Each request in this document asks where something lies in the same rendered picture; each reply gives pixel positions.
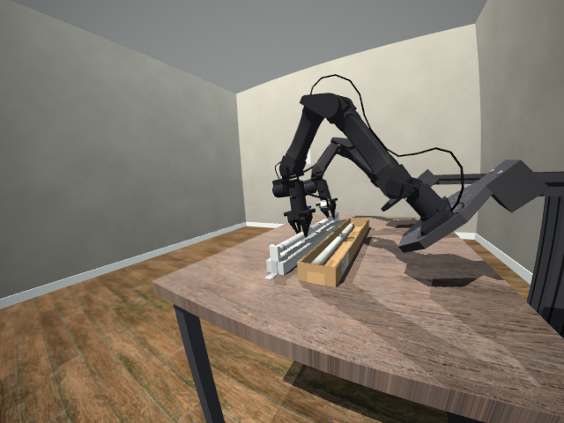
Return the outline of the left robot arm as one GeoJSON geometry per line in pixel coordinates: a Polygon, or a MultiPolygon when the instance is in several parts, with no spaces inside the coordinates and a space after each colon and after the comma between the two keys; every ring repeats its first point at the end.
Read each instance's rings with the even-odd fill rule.
{"type": "Polygon", "coordinates": [[[454,216],[446,197],[440,198],[427,183],[411,177],[403,164],[399,164],[389,154],[363,122],[351,99],[334,93],[318,93],[303,95],[300,104],[304,107],[299,126],[293,142],[280,162],[279,172],[282,179],[272,181],[275,197],[296,199],[305,195],[303,181],[290,179],[304,175],[303,169],[307,163],[309,148],[326,118],[346,135],[367,162],[377,179],[375,183],[386,197],[407,198],[406,202],[421,217],[420,232],[423,235],[429,234],[454,216]],[[291,178],[292,175],[295,176],[291,178]]]}

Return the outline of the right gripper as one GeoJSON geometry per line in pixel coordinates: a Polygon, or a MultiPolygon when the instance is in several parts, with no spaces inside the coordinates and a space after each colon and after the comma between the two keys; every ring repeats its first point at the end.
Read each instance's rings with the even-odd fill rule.
{"type": "MultiPolygon", "coordinates": [[[[326,197],[327,199],[329,198],[328,201],[329,201],[329,205],[330,205],[330,208],[331,208],[330,212],[331,212],[331,215],[334,219],[335,218],[335,210],[336,210],[336,201],[338,200],[338,198],[331,199],[330,191],[328,189],[324,190],[323,193],[322,193],[322,191],[319,191],[318,194],[321,197],[326,197]],[[332,214],[332,206],[333,206],[333,214],[332,214]]],[[[330,216],[329,211],[327,211],[327,213],[325,213],[325,211],[322,210],[322,207],[327,206],[327,202],[326,202],[325,199],[322,199],[322,198],[320,198],[320,200],[321,201],[317,202],[316,206],[319,206],[320,210],[328,218],[330,216]]]]}

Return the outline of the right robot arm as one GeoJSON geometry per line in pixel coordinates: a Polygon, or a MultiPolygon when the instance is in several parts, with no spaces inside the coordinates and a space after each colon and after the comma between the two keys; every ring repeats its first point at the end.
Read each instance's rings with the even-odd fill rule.
{"type": "Polygon", "coordinates": [[[375,183],[375,181],[377,180],[375,179],[371,168],[369,167],[367,162],[360,156],[351,141],[348,138],[333,137],[324,155],[313,166],[311,178],[309,180],[303,181],[304,189],[307,192],[314,194],[317,191],[322,191],[323,193],[324,190],[328,189],[328,184],[326,180],[323,179],[323,175],[336,154],[348,158],[349,160],[354,162],[368,176],[371,182],[377,188],[379,188],[375,183]]]}

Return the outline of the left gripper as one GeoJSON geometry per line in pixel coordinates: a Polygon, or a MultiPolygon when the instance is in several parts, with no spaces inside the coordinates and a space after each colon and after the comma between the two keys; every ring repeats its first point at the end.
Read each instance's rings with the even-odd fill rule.
{"type": "Polygon", "coordinates": [[[315,209],[310,209],[311,206],[307,206],[305,195],[298,196],[296,199],[290,197],[290,204],[291,211],[284,212],[284,217],[287,216],[288,222],[296,234],[300,233],[302,228],[305,238],[308,237],[308,229],[313,218],[312,212],[314,213],[315,209]]]}

